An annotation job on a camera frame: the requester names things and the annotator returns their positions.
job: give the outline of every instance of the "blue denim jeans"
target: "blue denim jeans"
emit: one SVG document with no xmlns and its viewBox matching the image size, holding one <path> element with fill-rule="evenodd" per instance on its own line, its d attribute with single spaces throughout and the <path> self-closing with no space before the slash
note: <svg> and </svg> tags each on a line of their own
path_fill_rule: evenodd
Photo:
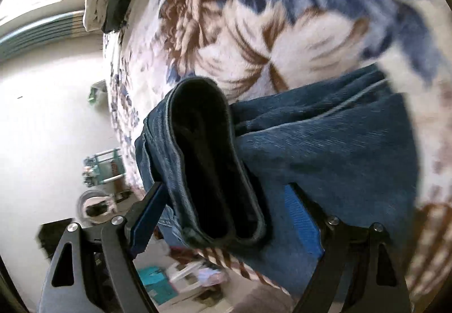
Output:
<svg viewBox="0 0 452 313">
<path fill-rule="evenodd" d="M 264 211 L 267 235 L 257 245 L 234 245 L 229 252 L 290 293 L 304 291 L 318 260 L 306 252 L 286 210 L 289 183 L 297 183 L 326 214 L 355 226 L 381 223 L 396 246 L 404 245 L 416 196 L 417 153 L 403 97 L 392 92 L 376 66 L 235 103 L 230 110 L 236 148 Z M 155 128 L 145 125 L 136 141 L 146 187 L 162 179 L 171 158 L 147 146 L 149 136 L 162 140 Z M 166 238 L 172 230 L 165 231 Z"/>
</svg>

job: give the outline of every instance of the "bed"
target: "bed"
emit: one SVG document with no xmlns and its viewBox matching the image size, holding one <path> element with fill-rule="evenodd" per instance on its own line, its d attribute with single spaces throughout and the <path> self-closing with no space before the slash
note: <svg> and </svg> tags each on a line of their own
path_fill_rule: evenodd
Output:
<svg viewBox="0 0 452 313">
<path fill-rule="evenodd" d="M 105 28 L 107 4 L 86 1 L 87 30 Z M 392 87 L 405 93 L 419 149 L 418 210 L 403 267 L 422 312 L 452 269 L 452 21 L 446 1 L 130 0 L 123 10 L 121 25 L 104 35 L 103 64 L 126 181 L 138 197 L 144 190 L 134 141 L 144 117 L 184 77 L 214 79 L 232 103 L 379 64 Z M 224 261 L 220 251 L 203 253 Z"/>
</svg>

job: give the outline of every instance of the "screw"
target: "screw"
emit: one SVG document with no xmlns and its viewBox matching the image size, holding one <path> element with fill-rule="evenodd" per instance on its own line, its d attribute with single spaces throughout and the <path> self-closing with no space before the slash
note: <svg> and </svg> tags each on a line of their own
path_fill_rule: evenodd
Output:
<svg viewBox="0 0 452 313">
<path fill-rule="evenodd" d="M 120 225 L 124 221 L 124 218 L 122 216 L 115 216 L 112 218 L 112 224 L 113 225 Z"/>
<path fill-rule="evenodd" d="M 67 231 L 69 232 L 74 232 L 75 230 L 77 230 L 79 228 L 79 226 L 76 223 L 72 223 L 67 227 Z"/>
<path fill-rule="evenodd" d="M 339 225 L 339 219 L 336 216 L 330 216 L 326 220 L 332 226 Z"/>
<path fill-rule="evenodd" d="M 383 227 L 383 225 L 381 225 L 381 224 L 379 224 L 379 223 L 375 223 L 375 224 L 373 225 L 373 229 L 374 229 L 376 232 L 382 232 L 385 228 Z"/>
</svg>

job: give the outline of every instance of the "floral bedsheet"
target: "floral bedsheet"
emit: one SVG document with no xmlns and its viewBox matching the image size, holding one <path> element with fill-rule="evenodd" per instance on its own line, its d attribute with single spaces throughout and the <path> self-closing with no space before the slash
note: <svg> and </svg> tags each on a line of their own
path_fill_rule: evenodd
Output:
<svg viewBox="0 0 452 313">
<path fill-rule="evenodd" d="M 103 48 L 127 182 L 143 196 L 134 140 L 184 77 L 210 77 L 235 102 L 377 61 L 406 94 L 420 152 L 419 222 L 405 267 L 423 307 L 452 269 L 450 14 L 445 0 L 132 0 Z"/>
</svg>

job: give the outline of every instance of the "blue gripper pad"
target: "blue gripper pad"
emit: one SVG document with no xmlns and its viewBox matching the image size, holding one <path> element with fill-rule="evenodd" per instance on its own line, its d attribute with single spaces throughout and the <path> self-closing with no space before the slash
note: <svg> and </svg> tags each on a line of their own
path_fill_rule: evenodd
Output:
<svg viewBox="0 0 452 313">
<path fill-rule="evenodd" d="M 287 185 L 284 188 L 284 202 L 304 248 L 309 254 L 314 255 L 318 259 L 321 258 L 325 249 L 320 243 L 320 230 L 291 185 Z"/>
</svg>

